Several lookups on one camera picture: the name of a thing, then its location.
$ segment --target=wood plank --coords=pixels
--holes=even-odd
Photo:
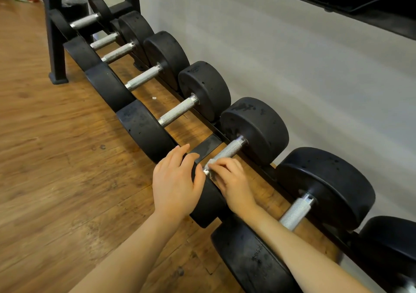
[[[50,83],[42,4],[0,0],[0,19],[0,291],[67,292],[153,212],[154,164],[73,60],[70,83]],[[140,73],[129,56],[111,67],[123,82]],[[134,94],[156,117],[179,103],[156,80]],[[166,130],[191,149],[211,134],[189,112]],[[289,203],[242,164],[257,202],[278,219]],[[210,241],[219,224],[186,218],[143,292],[241,292]],[[336,258],[307,220],[295,233]]]

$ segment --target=white wall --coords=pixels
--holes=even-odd
[[[204,60],[372,183],[370,215],[416,221],[416,42],[297,0],[141,0],[154,31]]]

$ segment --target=hand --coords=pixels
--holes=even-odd
[[[155,213],[161,213],[178,224],[195,209],[205,183],[200,164],[195,169],[192,182],[191,171],[199,154],[188,154],[182,160],[188,149],[189,144],[182,147],[178,145],[153,171]]]
[[[208,166],[216,173],[218,187],[231,211],[242,218],[243,214],[257,207],[247,177],[238,160],[224,157]]]

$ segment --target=person's left hand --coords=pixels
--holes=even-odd
[[[155,213],[181,222],[196,207],[205,183],[205,174],[198,164],[192,182],[191,171],[197,153],[184,157],[189,144],[175,147],[162,159],[153,171],[153,197]]]

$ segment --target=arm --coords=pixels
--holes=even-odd
[[[304,293],[369,293],[339,265],[318,252],[258,206],[240,162],[222,158],[210,168],[230,209],[284,261]]]
[[[153,172],[154,213],[113,253],[92,270],[70,293],[139,292],[160,252],[195,208],[205,182],[201,165],[191,180],[198,154],[189,144],[174,148]]]

